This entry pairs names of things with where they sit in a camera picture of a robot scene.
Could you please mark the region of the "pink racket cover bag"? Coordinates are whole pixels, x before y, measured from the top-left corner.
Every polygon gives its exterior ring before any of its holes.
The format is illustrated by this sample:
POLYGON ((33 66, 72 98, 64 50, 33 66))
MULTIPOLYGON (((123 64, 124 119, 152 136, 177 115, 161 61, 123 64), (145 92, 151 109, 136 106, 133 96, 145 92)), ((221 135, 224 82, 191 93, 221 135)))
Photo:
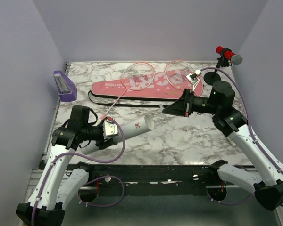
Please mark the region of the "pink racket cover bag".
POLYGON ((178 99, 184 89, 193 89, 195 96, 200 96, 203 92, 202 80, 192 84, 187 80, 183 69, 175 69, 167 72, 170 74, 169 82, 164 72, 155 73, 152 83, 143 90, 127 89, 118 80, 98 81, 92 84, 91 93, 96 97, 136 99, 136 100, 164 100, 172 101, 178 99))

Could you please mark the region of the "pink badminton racket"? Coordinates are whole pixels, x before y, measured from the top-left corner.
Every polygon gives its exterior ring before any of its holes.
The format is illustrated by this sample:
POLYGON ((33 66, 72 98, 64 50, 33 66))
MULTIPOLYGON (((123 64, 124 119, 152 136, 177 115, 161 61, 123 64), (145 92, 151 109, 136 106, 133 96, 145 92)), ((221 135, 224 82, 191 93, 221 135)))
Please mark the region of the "pink badminton racket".
POLYGON ((221 79, 212 83, 209 97, 198 97, 195 89, 200 82, 200 70, 195 70, 188 63, 173 61, 166 65, 165 75, 171 86, 181 90, 181 96, 162 113, 189 117, 192 113, 209 113, 213 115, 214 126, 228 137, 235 129, 228 117, 234 112, 232 107, 235 91, 232 86, 221 79))
POLYGON ((95 125, 99 125, 107 116, 108 112, 117 103, 117 101, 128 91, 141 91, 146 89, 154 80, 155 68, 147 62, 137 62, 127 67, 121 75, 121 83, 124 91, 113 102, 109 109, 97 120, 95 125))

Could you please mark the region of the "grey shuttlecock tube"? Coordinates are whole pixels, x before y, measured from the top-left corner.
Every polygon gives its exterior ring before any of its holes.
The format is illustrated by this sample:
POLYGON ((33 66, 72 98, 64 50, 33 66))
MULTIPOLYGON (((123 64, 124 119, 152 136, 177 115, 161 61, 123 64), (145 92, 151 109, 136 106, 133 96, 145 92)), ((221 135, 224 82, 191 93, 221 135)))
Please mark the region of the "grey shuttlecock tube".
MULTIPOLYGON (((121 129, 124 133, 125 140, 131 139, 133 137, 139 136, 141 134, 147 133, 154 130, 155 125, 153 119, 149 115, 140 117, 132 122, 121 125, 121 129)), ((89 145, 81 148, 81 152, 85 155, 91 154, 100 148, 96 146, 95 141, 91 141, 89 145)))

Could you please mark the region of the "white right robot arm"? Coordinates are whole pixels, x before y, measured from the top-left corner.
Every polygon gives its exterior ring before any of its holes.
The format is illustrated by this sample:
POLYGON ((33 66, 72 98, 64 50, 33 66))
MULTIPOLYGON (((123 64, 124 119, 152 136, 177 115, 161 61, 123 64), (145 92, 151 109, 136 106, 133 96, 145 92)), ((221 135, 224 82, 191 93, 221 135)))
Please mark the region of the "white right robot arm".
POLYGON ((217 185, 226 181, 237 185, 254 195, 265 209, 275 210, 283 203, 283 164, 254 135, 244 115, 233 107, 234 97, 230 83, 216 81, 208 98, 196 97, 185 89, 181 97, 162 112, 181 117, 193 112, 212 114, 214 126, 242 150, 258 175, 219 160, 210 166, 209 182, 217 185))

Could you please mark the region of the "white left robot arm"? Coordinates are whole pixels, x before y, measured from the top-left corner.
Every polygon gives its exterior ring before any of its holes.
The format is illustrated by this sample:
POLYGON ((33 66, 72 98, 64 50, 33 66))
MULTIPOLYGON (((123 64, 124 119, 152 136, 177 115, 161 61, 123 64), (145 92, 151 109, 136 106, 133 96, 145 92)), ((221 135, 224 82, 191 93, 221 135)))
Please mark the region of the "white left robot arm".
POLYGON ((99 142, 100 147, 108 147, 112 140, 104 143, 103 120, 106 115, 89 122, 89 113, 94 112, 86 106, 75 105, 70 117, 52 134, 48 161, 41 178, 27 203, 16 209, 18 217, 28 226, 59 226, 65 216, 65 208, 80 186, 90 186, 95 174, 88 170, 77 169, 76 178, 69 178, 64 185, 61 181, 74 155, 84 141, 99 142))

